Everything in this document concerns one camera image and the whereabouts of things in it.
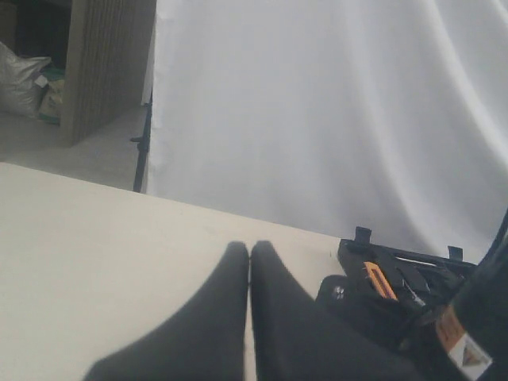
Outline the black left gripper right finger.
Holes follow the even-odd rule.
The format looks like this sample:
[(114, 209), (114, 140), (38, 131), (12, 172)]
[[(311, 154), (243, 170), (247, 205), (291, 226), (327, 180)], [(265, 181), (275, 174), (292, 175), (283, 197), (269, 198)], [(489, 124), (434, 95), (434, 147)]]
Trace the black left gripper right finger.
[(320, 307), (269, 241), (251, 254), (251, 311), (260, 380), (420, 380), (407, 359)]

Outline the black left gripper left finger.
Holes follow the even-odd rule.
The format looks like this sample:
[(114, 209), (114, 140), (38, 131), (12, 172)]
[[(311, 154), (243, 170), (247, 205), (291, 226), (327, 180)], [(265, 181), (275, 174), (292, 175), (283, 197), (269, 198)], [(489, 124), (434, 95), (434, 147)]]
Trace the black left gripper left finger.
[(242, 380), (249, 256), (228, 243), (198, 291), (162, 325), (97, 361), (87, 380)]

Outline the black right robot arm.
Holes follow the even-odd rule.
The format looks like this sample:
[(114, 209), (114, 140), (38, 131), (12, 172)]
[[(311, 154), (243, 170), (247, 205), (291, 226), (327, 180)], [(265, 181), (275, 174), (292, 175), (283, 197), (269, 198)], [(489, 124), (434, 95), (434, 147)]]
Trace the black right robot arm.
[(415, 352), (425, 380), (507, 379), (507, 217), (473, 273), (418, 330)]

